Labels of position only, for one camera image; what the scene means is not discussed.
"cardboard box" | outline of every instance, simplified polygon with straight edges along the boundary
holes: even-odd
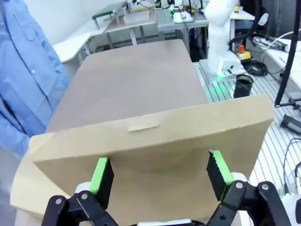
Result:
[[[115,173],[108,212],[119,225],[207,218],[218,205],[206,171],[208,151],[220,150],[229,169],[248,178],[272,120],[270,99],[259,95],[35,136],[30,161],[44,174],[32,168],[22,175],[21,164],[11,203],[40,214],[42,203],[21,197],[21,180],[23,195],[39,194],[45,202],[57,192],[73,195],[91,179],[98,158],[108,156]],[[39,183],[49,192],[39,192]]]

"white wall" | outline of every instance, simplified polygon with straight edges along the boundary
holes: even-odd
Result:
[[[88,20],[83,0],[24,0],[52,44],[65,40]]]

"person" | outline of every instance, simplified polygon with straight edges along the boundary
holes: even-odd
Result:
[[[0,0],[0,148],[22,158],[70,82],[23,0]]]

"black cup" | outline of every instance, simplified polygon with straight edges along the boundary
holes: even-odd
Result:
[[[253,79],[248,75],[238,75],[236,76],[236,84],[234,90],[234,98],[247,97],[251,93]]]

